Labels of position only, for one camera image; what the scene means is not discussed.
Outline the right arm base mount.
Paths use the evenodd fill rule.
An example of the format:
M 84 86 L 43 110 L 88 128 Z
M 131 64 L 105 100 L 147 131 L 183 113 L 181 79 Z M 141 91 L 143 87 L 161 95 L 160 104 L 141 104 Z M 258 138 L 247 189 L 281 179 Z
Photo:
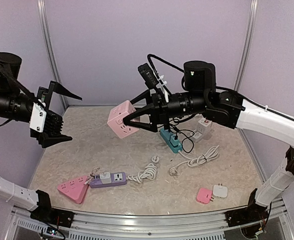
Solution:
M 225 213 L 228 227 L 235 227 L 253 223 L 268 217 L 267 207 L 252 204 L 244 208 L 229 210 Z

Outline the teal charger plug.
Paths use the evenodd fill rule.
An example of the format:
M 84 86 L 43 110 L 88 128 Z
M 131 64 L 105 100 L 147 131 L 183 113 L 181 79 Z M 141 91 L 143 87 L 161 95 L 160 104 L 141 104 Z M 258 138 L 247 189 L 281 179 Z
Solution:
M 178 136 L 171 133 L 169 137 L 169 146 L 174 150 L 180 150 L 182 148 L 181 142 L 178 139 Z

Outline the teal power strip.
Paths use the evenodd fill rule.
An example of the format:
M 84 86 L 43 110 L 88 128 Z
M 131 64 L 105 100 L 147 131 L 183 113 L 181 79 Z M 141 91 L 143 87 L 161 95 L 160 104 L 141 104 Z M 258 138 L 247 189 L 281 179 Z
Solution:
M 161 128 L 159 133 L 173 153 L 177 154 L 178 152 L 182 151 L 182 144 L 174 133 L 164 128 Z

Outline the pink cube socket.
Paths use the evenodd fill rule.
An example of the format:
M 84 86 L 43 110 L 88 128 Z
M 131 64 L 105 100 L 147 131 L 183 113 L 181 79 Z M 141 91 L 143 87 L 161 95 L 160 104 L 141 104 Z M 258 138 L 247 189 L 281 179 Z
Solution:
M 123 122 L 124 117 L 135 111 L 135 107 L 129 100 L 119 104 L 110 111 L 107 124 L 120 139 L 139 131 L 139 128 L 127 126 Z

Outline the white square charger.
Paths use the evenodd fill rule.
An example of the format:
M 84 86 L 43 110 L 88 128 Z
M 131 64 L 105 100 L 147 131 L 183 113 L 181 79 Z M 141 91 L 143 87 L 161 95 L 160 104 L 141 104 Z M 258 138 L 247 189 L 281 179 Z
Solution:
M 225 199 L 228 196 L 228 188 L 222 184 L 215 184 L 213 186 L 212 195 L 215 198 Z

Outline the white cube socket adapter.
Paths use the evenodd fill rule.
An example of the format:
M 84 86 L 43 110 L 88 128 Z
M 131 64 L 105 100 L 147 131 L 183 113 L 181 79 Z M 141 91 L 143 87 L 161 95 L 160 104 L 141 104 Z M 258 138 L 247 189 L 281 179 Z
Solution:
M 212 128 L 212 121 L 207 120 L 206 118 L 202 118 L 198 121 L 197 127 L 193 130 L 193 135 L 191 137 L 192 141 L 197 143 L 198 141 L 202 140 Z

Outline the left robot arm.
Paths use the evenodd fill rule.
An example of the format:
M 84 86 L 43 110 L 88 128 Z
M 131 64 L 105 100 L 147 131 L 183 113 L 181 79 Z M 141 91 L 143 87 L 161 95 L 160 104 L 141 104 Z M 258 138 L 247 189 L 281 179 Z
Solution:
M 0 118 L 8 124 L 11 121 L 29 124 L 30 136 L 38 141 L 42 148 L 68 142 L 72 137 L 61 133 L 63 118 L 49 109 L 52 94 L 80 100 L 63 85 L 51 81 L 47 88 L 40 87 L 37 94 L 30 92 L 18 80 L 22 59 L 12 53 L 0 52 Z M 41 190 L 29 190 L 0 177 L 0 197 L 15 206 L 38 214 L 50 223 L 57 217 L 51 207 L 48 193 Z

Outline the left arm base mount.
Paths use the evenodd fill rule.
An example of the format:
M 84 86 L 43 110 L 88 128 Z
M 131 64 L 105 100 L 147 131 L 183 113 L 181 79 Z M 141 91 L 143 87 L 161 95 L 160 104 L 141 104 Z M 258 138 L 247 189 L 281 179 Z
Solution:
M 57 227 L 70 228 L 75 213 L 68 210 L 57 208 L 44 209 L 38 207 L 34 211 L 30 211 L 30 217 L 37 221 L 55 225 Z

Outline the purple power strip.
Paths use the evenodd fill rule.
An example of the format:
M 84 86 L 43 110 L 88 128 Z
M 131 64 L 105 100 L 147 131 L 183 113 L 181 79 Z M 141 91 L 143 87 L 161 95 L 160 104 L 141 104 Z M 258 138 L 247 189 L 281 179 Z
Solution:
M 95 175 L 89 182 L 92 189 L 118 187 L 127 184 L 125 172 L 103 172 Z

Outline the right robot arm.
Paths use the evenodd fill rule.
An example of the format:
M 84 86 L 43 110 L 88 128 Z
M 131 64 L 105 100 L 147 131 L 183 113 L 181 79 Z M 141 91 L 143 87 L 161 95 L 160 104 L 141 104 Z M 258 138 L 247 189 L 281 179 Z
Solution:
M 258 104 L 235 90 L 216 85 L 216 70 L 212 63 L 192 60 L 180 68 L 183 73 L 182 93 L 160 90 L 160 77 L 151 61 L 140 65 L 138 72 L 149 90 L 132 100 L 146 100 L 123 119 L 127 126 L 156 132 L 162 125 L 168 129 L 170 119 L 202 114 L 206 119 L 231 128 L 250 130 L 289 145 L 285 159 L 271 177 L 249 198 L 242 211 L 247 222 L 253 222 L 271 202 L 294 182 L 294 117 Z

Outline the small white charger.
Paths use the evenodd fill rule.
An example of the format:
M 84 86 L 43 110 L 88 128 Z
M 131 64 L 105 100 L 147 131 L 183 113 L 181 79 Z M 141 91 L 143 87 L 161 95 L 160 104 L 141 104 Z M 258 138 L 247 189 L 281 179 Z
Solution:
M 110 172 L 103 172 L 99 174 L 99 178 L 102 182 L 102 184 L 110 184 L 112 183 L 111 174 Z

